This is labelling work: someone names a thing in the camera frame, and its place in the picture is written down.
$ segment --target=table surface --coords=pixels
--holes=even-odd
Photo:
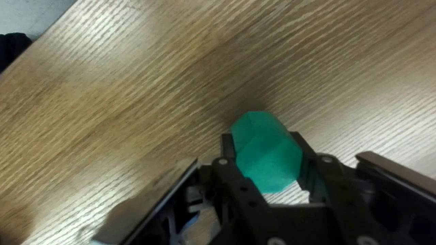
[[[0,77],[0,232],[80,243],[247,110],[435,178],[435,3],[78,0]]]

